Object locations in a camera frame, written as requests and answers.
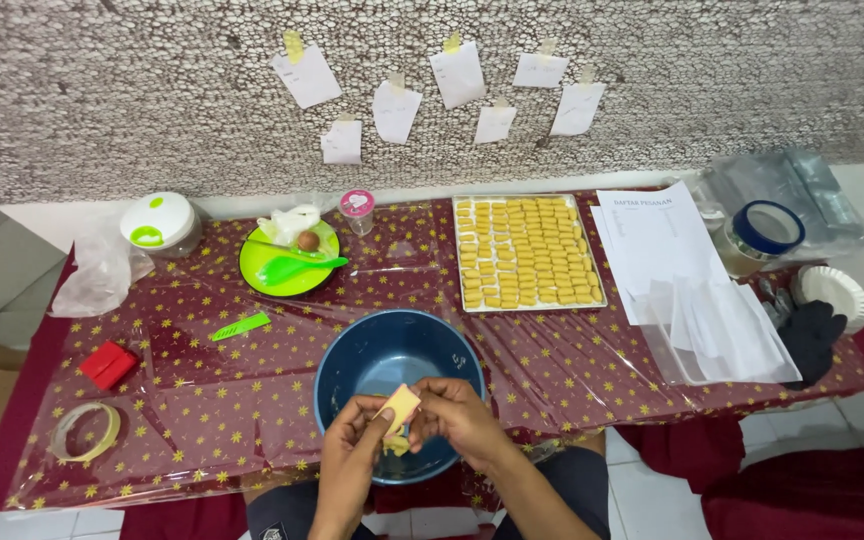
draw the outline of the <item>table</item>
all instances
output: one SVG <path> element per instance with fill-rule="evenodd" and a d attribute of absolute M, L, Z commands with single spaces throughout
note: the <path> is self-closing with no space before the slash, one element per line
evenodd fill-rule
<path fill-rule="evenodd" d="M 594 192 L 573 194 L 585 208 L 605 308 L 463 312 L 447 199 L 379 206 L 375 228 L 361 238 L 337 212 L 325 216 L 351 263 L 293 299 L 264 297 L 239 274 L 238 250 L 253 221 L 207 223 L 195 254 L 158 260 L 120 308 L 43 320 L 0 425 L 0 510 L 148 503 L 312 478 L 321 440 L 312 389 L 323 351 L 355 320 L 392 308 L 436 314 L 466 336 L 485 372 L 487 402 L 524 452 L 610 424 L 747 414 L 864 390 L 864 356 L 851 338 L 835 345 L 821 383 L 801 392 L 777 384 L 666 385 L 641 331 L 626 320 L 595 242 Z M 60 281 L 71 270 L 67 264 Z M 769 275 L 778 283 L 787 277 Z M 210 341 L 258 311 L 269 314 L 269 325 Z M 77 367 L 107 339 L 140 359 L 110 392 Z M 49 450 L 56 424 L 96 400 L 123 417 L 115 446 L 91 462 L 57 460 Z M 89 448 L 104 425 L 101 417 L 86 419 L 70 434 L 70 448 Z M 466 472 L 471 501 L 480 504 L 484 478 Z"/>

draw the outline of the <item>green spatula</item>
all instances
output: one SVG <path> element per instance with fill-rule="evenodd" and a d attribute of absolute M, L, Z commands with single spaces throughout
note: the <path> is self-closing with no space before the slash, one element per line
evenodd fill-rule
<path fill-rule="evenodd" d="M 255 330 L 260 326 L 267 325 L 272 321 L 269 320 L 269 316 L 265 313 L 255 313 L 251 317 L 247 317 L 242 319 L 237 323 L 232 323 L 228 326 L 224 326 L 219 328 L 218 331 L 212 334 L 212 341 L 219 341 L 220 339 L 232 338 L 233 336 L 238 336 L 242 333 L 248 332 L 250 330 Z"/>
<path fill-rule="evenodd" d="M 296 274 L 311 268 L 338 268 L 348 263 L 349 260 L 343 256 L 316 262 L 299 260 L 290 256 L 277 256 L 266 262 L 256 273 L 256 276 L 259 282 L 272 287 L 287 282 Z"/>

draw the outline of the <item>shorts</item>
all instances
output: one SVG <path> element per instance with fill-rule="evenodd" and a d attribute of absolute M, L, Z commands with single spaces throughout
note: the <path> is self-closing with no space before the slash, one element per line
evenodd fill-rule
<path fill-rule="evenodd" d="M 609 533 L 609 468 L 605 457 L 579 447 L 568 447 L 535 466 L 558 496 L 602 540 Z M 252 540 L 306 540 L 315 517 L 319 497 L 317 481 L 276 487 L 253 500 L 246 508 Z M 375 540 L 359 524 L 352 540 Z M 492 540 L 522 540 L 522 534 L 506 516 Z"/>

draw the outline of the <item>pink lid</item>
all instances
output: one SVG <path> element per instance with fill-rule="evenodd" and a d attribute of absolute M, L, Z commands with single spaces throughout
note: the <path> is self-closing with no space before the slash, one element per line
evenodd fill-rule
<path fill-rule="evenodd" d="M 339 212 L 345 217 L 362 217 L 376 207 L 376 198 L 365 189 L 353 189 L 339 200 Z"/>

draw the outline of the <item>textured wall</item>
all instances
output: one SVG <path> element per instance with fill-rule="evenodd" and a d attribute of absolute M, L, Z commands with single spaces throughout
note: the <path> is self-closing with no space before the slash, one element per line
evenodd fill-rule
<path fill-rule="evenodd" d="M 298 108 L 268 67 L 286 28 L 322 47 L 341 98 Z M 427 56 L 454 29 L 489 95 L 446 111 Z M 565 82 L 592 63 L 608 90 L 589 132 L 543 146 L 561 92 L 511 82 L 546 37 Z M 424 95 L 405 146 L 369 117 L 389 70 Z M 498 95 L 510 137 L 474 146 Z M 322 164 L 342 111 L 365 120 L 360 167 Z M 0 1 L 0 203 L 510 181 L 787 144 L 864 162 L 864 0 Z"/>

